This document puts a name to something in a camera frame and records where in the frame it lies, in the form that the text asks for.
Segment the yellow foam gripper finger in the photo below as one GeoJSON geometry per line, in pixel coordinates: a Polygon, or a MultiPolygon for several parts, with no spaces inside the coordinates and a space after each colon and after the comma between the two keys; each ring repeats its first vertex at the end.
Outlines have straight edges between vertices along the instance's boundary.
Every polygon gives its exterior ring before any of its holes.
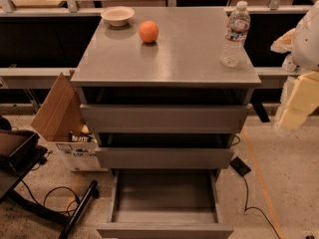
{"type": "Polygon", "coordinates": [[[275,40],[270,46],[270,50],[275,53],[284,54],[292,51],[293,37],[295,29],[291,29],[275,40]]]}
{"type": "Polygon", "coordinates": [[[319,107],[319,73],[289,77],[284,84],[277,111],[277,127],[284,131],[300,128],[319,107]]]}

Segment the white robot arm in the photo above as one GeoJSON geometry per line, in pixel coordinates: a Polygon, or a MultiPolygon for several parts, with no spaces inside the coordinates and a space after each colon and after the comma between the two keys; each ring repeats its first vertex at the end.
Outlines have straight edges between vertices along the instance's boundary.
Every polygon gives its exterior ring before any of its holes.
{"type": "Polygon", "coordinates": [[[295,66],[304,70],[298,78],[289,77],[284,84],[274,130],[288,135],[300,128],[319,107],[319,1],[298,22],[270,46],[276,53],[289,52],[282,68],[295,66]]]}

